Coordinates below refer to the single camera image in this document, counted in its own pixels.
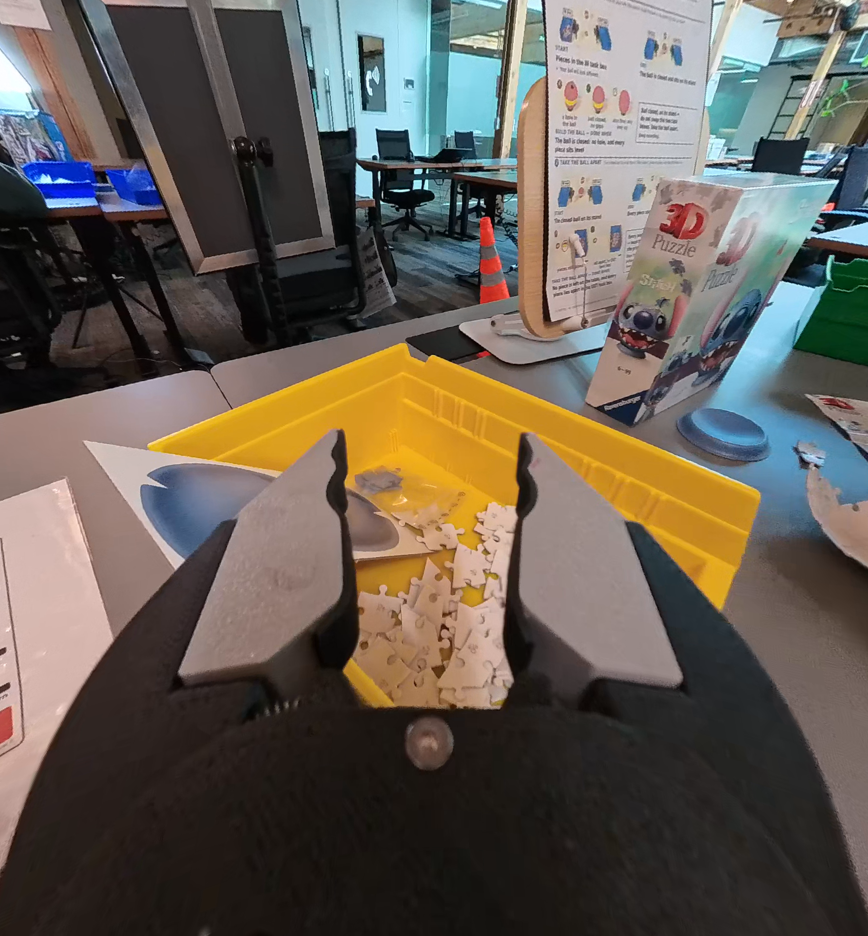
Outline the clear plastic bag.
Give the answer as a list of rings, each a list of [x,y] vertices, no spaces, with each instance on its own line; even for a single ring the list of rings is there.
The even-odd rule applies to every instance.
[[[447,520],[466,495],[461,488],[385,465],[356,474],[354,489],[377,509],[416,529]]]

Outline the yellow plastic bin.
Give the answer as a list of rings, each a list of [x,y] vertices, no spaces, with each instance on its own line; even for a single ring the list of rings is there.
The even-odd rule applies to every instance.
[[[517,506],[521,435],[532,432],[629,523],[683,681],[676,689],[600,680],[584,696],[556,696],[544,677],[513,680],[497,710],[403,709],[410,740],[433,738],[437,750],[459,745],[463,731],[498,731],[587,715],[651,730],[694,735],[714,728],[732,736],[736,718],[764,724],[781,699],[767,672],[722,614],[759,504],[752,488],[585,420],[449,362],[419,362],[390,348],[232,409],[151,445],[151,450],[229,462],[281,474],[328,431],[347,444],[346,491],[354,476],[385,465],[466,492],[445,520],[475,546],[476,515],[491,502]],[[322,671],[310,685],[254,681],[185,685],[178,673],[192,640],[235,518],[221,522],[132,619],[125,638],[151,631],[172,643],[162,654],[185,704],[238,702],[251,691],[253,712],[354,706],[344,670]],[[393,592],[419,575],[424,559],[355,560],[357,596],[380,581]]]

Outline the green plastic crate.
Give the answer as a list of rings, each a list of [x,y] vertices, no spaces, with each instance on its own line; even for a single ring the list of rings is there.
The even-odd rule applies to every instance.
[[[793,348],[868,367],[868,259],[830,258],[795,329]]]

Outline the pile of white puzzle pieces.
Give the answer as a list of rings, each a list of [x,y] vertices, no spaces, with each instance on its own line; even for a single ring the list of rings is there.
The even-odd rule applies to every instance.
[[[380,517],[397,523],[400,543],[379,558],[423,558],[424,568],[400,591],[380,581],[359,593],[360,630],[344,668],[350,686],[372,708],[497,710],[513,684],[503,629],[515,506],[480,511],[475,546],[447,521]]]

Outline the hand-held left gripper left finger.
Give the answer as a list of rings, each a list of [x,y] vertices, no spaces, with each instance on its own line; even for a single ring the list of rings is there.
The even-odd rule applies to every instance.
[[[347,444],[328,431],[237,514],[179,669],[185,685],[310,685],[359,636]]]

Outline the background wooden table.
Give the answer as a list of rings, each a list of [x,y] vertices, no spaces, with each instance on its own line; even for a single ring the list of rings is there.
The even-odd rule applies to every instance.
[[[469,205],[469,196],[471,187],[478,186],[482,188],[491,184],[493,181],[499,181],[503,172],[515,172],[517,170],[517,160],[515,159],[486,159],[478,160],[476,158],[467,160],[443,161],[436,157],[416,157],[416,162],[397,163],[381,161],[376,156],[371,159],[356,160],[356,164],[363,170],[369,171],[372,175],[372,199],[374,201],[374,214],[370,222],[376,228],[382,229],[381,225],[391,221],[398,216],[398,211],[381,202],[379,175],[381,170],[407,169],[414,167],[422,170],[427,179],[427,174],[431,171],[441,171],[446,173],[451,180],[451,192],[449,197],[449,222],[444,235],[460,240],[470,240],[472,237],[467,230],[467,211]]]

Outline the white laminated task sheet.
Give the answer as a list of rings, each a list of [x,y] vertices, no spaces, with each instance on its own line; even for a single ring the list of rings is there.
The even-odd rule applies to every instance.
[[[0,868],[45,752],[111,641],[68,481],[0,501]]]

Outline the blue white printed card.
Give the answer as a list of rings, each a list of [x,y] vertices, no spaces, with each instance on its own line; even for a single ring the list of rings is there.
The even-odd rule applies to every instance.
[[[148,449],[92,441],[85,446],[174,568],[279,476]],[[428,553],[412,530],[350,488],[347,523],[358,562]]]

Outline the blue storage bin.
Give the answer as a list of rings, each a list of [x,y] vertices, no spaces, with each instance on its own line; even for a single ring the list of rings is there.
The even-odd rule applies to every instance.
[[[87,161],[30,162],[22,171],[45,199],[96,199],[96,174]]]
[[[104,174],[119,198],[143,207],[163,205],[155,181],[145,167],[106,169]]]

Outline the wooden beam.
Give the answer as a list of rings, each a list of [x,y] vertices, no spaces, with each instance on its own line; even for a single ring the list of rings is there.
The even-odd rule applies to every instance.
[[[518,113],[516,100],[527,10],[527,1],[508,1],[506,4],[501,64],[498,76],[497,120],[492,149],[492,157],[495,159],[505,159],[510,156],[514,125]]]

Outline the orange traffic cone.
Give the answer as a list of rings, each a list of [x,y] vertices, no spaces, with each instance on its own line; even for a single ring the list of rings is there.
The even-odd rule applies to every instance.
[[[479,243],[479,303],[485,305],[510,298],[493,222],[486,215],[480,219]]]

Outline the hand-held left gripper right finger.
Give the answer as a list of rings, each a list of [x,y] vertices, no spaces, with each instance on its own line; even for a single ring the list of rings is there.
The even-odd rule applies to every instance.
[[[503,643],[516,682],[676,689],[682,669],[629,523],[533,432],[521,435]]]

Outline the blue round plastic stand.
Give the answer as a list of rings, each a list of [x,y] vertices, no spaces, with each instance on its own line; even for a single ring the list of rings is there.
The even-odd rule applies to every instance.
[[[771,446],[765,430],[744,415],[700,407],[678,418],[685,440],[709,455],[732,462],[761,462]]]

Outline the white assembled puzzle ball section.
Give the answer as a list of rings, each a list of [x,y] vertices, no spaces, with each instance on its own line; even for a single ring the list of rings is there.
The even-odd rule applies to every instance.
[[[841,503],[840,491],[815,466],[806,472],[806,494],[811,514],[829,541],[868,569],[868,500]]]

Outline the black office chair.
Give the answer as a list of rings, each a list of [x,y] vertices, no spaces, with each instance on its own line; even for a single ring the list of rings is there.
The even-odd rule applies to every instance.
[[[30,230],[47,215],[38,189],[0,163],[0,362],[18,354],[30,368],[53,370],[52,336],[61,312],[33,256]]]
[[[410,163],[416,162],[408,130],[376,130],[378,147],[377,156],[381,161]],[[426,177],[422,170],[414,167],[396,170],[381,170],[379,175],[381,202],[394,207],[398,216],[381,225],[392,229],[392,240],[397,240],[397,233],[407,232],[410,228],[420,231],[429,241],[433,228],[425,227],[417,219],[417,209],[431,203],[436,195],[426,188]]]

